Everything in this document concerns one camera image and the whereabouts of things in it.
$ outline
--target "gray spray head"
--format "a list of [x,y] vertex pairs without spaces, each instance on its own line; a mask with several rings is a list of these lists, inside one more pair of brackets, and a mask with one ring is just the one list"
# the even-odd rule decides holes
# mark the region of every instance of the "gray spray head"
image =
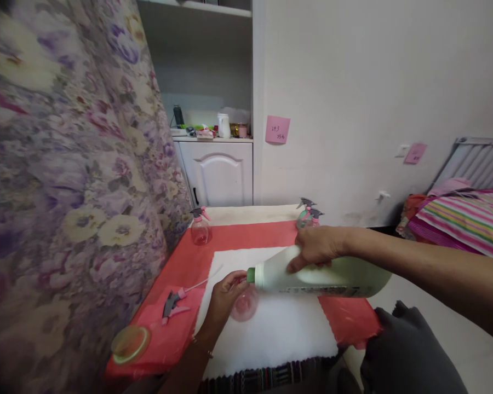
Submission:
[[203,214],[203,210],[201,208],[195,208],[194,210],[191,210],[190,213],[195,219],[197,219],[198,217],[201,217],[201,215]]
[[314,219],[319,219],[319,216],[320,215],[324,215],[323,212],[320,212],[320,211],[318,211],[317,209],[314,209],[314,208],[311,208],[310,213],[311,213],[312,218],[314,218]]
[[309,208],[310,208],[310,207],[312,207],[313,205],[316,205],[316,203],[315,203],[315,202],[312,202],[312,200],[309,200],[309,199],[307,199],[307,198],[305,198],[305,197],[300,197],[300,199],[301,199],[301,202],[300,202],[300,204],[297,206],[297,208],[296,208],[296,209],[299,209],[302,205],[306,205],[306,206],[308,206]]

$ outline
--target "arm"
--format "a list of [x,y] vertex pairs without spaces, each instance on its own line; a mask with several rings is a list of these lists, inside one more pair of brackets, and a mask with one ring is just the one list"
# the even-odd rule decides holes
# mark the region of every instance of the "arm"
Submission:
[[234,271],[212,290],[207,316],[201,329],[190,342],[179,363],[172,368],[158,394],[196,393],[205,368],[221,331],[225,327],[236,299],[246,290],[246,271]]
[[493,335],[493,258],[436,245],[420,244],[365,228],[301,230],[302,253],[289,264],[354,256],[400,275]]

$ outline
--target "floral curtain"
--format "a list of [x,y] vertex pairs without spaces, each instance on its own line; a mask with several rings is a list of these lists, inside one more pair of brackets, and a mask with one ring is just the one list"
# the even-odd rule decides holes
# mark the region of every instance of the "floral curtain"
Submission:
[[0,387],[97,392],[190,209],[135,0],[0,11]]

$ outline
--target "striped blanket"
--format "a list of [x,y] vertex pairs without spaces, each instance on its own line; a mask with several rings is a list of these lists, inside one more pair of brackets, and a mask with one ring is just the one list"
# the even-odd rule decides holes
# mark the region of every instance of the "striped blanket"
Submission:
[[408,226],[437,245],[493,257],[493,190],[478,193],[479,199],[428,199]]

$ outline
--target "hand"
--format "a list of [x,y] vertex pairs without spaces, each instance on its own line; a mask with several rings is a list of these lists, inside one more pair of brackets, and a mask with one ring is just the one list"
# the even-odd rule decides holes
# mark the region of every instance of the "hand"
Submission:
[[310,264],[330,265],[331,260],[346,254],[347,233],[351,227],[308,227],[299,231],[294,243],[301,246],[286,270],[291,274]]
[[246,271],[234,271],[215,284],[201,331],[204,329],[217,336],[221,334],[234,303],[249,286],[246,275]]

